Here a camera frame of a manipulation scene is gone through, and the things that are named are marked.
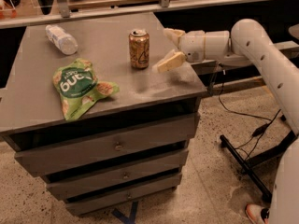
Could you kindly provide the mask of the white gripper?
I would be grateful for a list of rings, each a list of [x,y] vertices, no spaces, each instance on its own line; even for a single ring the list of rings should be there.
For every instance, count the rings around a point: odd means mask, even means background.
[[[171,50],[156,64],[158,73],[203,60],[220,61],[229,53],[230,33],[228,31],[204,32],[164,28],[164,36],[171,40],[180,51]]]

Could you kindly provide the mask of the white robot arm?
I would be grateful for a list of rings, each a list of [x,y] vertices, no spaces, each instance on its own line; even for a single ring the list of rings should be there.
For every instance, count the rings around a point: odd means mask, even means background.
[[[260,23],[243,19],[230,31],[204,32],[165,28],[177,47],[153,66],[162,73],[184,63],[214,60],[229,66],[255,65],[295,134],[279,162],[268,209],[249,204],[253,224],[299,224],[299,69],[273,44]]]

